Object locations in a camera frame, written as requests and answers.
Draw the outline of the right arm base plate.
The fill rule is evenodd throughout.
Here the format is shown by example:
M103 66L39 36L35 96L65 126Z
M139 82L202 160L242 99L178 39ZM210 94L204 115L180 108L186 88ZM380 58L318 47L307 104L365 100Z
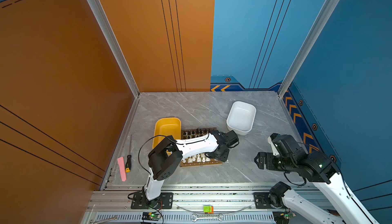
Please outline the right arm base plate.
M273 209L275 207L268 192L255 192L253 197L256 209Z

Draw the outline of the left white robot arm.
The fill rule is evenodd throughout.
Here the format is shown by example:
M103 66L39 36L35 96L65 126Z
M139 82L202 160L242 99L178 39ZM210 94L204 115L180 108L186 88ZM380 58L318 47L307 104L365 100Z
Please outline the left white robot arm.
M170 177L182 160L204 153L207 158L227 161L230 149L239 144L234 131L227 133L212 131L199 138L175 140L164 136L163 140L148 154L149 178L144 193L148 201L157 199L161 194L164 180Z

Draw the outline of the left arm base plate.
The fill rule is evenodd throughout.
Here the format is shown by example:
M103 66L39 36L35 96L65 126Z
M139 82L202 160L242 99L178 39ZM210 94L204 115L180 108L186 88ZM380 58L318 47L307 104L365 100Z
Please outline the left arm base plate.
M128 199L131 202L131 209L171 209L173 206L172 192L163 192L159 197L148 200L146 195L141 192L135 192L128 195Z

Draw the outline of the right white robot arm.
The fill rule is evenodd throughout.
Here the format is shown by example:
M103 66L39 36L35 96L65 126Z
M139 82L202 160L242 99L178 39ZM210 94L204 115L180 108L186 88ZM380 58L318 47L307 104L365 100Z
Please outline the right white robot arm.
M254 159L259 169L291 172L312 183L333 205L338 216L301 197L284 182L275 184L269 192L274 208L286 208L300 214L313 224L375 224L377 220L346 184L339 167L324 153L307 152L291 135L273 133L268 138L272 152L259 152Z

